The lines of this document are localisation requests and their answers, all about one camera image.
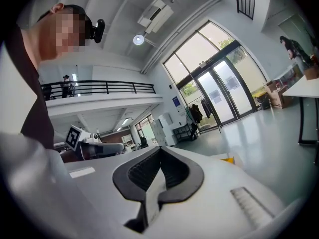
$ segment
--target hanging clothes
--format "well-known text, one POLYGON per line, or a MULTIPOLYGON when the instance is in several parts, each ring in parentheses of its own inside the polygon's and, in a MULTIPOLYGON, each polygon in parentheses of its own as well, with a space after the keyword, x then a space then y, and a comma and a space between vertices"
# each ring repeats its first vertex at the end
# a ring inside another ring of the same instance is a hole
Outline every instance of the hanging clothes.
POLYGON ((193 104, 189 110, 195 122, 200 123, 200 121, 203 119, 203 115, 201 114, 198 106, 193 104))
POLYGON ((189 125, 191 125, 191 122, 192 123, 195 123, 195 120, 193 119, 193 116, 191 115, 191 112, 190 112, 190 107, 186 106, 185 107, 185 110, 186 110, 186 121, 189 125))
POLYGON ((210 107, 206 99, 202 99, 200 102, 201 102, 201 105, 203 106, 203 109, 206 113, 207 118, 209 119, 210 115, 213 113, 212 108, 210 107))

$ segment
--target white table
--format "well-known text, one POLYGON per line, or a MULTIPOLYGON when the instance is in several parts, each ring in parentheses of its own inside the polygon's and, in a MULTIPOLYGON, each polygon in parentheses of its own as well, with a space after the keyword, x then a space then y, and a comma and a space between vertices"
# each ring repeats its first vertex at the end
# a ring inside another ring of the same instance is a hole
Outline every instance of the white table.
POLYGON ((319 78, 314 80, 306 80, 303 76, 299 81, 297 81, 293 86, 291 86, 283 96, 299 97, 300 103, 300 131, 298 144, 312 145, 316 146, 316 158, 315 164, 318 163, 318 152, 319 152, 319 131, 318 131, 318 106, 319 106, 319 78), (316 105, 316 130, 317 130, 317 140, 303 140, 304 131, 304 101, 303 98, 314 98, 316 105))

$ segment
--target recessed light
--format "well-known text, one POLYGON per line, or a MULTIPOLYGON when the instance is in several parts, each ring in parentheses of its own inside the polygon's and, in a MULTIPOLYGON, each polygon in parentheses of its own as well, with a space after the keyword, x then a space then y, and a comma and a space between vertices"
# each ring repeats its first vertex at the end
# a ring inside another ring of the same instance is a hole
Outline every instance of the recessed light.
POLYGON ((133 38, 133 43, 135 45, 141 45, 144 42, 144 36, 138 34, 133 38))
POLYGON ((72 74, 72 78, 74 82, 77 81, 76 74, 72 74))
POLYGON ((125 119, 122 123, 122 125, 125 125, 126 122, 128 122, 129 119, 125 119))

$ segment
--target white floor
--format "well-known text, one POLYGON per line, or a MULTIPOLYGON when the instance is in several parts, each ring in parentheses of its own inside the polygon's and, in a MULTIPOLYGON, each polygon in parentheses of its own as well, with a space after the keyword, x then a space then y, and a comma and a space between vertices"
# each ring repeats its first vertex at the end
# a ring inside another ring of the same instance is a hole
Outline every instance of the white floor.
MULTIPOLYGON (((304 139, 315 139, 315 105, 305 100, 304 139)), ((285 109, 251 114, 221 130, 176 147, 203 155, 236 152, 245 171, 272 189, 285 204, 309 193, 317 179, 315 149, 297 144, 300 128, 298 100, 285 109)))

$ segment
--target glass door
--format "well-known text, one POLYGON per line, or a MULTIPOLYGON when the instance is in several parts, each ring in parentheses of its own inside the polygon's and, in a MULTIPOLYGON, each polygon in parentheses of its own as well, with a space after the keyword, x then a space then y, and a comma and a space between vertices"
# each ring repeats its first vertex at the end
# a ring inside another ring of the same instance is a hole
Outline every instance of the glass door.
POLYGON ((221 60, 199 75, 196 81, 215 108, 222 125, 254 111, 254 100, 245 82, 227 60, 221 60))
POLYGON ((247 112, 250 112, 252 110, 252 106, 247 94, 226 62, 221 61, 217 65, 214 65, 213 68, 218 75, 219 80, 222 81, 225 92, 235 106, 234 108, 237 115, 241 117, 247 112))
POLYGON ((210 72, 197 78, 207 98, 210 99, 222 125, 237 120, 234 111, 230 108, 231 104, 227 96, 221 91, 220 84, 212 77, 210 72))

